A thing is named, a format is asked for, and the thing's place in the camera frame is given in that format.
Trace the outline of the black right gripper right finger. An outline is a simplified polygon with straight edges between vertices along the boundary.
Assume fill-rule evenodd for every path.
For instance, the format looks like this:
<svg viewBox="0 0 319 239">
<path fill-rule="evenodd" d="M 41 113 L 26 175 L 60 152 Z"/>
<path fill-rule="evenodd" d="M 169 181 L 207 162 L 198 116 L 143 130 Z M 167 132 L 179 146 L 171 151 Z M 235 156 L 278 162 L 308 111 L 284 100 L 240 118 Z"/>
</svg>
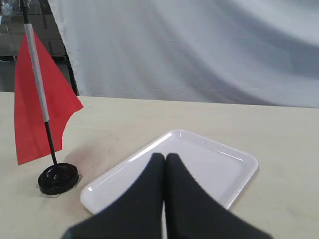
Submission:
<svg viewBox="0 0 319 239">
<path fill-rule="evenodd" d="M 270 239 L 211 198 L 180 156 L 165 161 L 165 219 L 170 239 Z"/>
</svg>

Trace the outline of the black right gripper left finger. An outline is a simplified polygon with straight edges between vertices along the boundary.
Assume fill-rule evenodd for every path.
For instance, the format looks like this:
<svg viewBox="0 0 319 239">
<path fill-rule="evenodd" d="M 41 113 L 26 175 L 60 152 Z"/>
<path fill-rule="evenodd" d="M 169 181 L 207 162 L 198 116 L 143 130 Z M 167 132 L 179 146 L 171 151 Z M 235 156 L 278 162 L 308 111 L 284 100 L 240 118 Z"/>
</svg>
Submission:
<svg viewBox="0 0 319 239">
<path fill-rule="evenodd" d="M 160 239 L 164 156 L 154 153 L 137 180 L 116 201 L 70 227 L 64 239 Z"/>
</svg>

